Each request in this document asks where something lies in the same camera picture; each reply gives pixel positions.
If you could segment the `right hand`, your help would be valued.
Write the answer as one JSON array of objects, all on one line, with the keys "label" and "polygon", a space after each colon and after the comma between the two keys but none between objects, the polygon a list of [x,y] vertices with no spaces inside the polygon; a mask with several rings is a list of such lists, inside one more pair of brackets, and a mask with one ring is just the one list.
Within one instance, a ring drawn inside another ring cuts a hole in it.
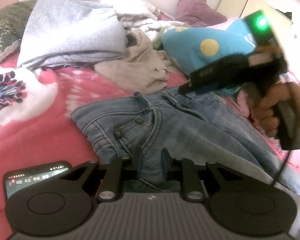
[{"label": "right hand", "polygon": [[275,116],[272,107],[280,101],[293,100],[300,120],[300,85],[287,82],[277,83],[269,88],[266,96],[259,104],[251,97],[247,98],[254,126],[266,136],[273,138],[277,135],[279,119]]}]

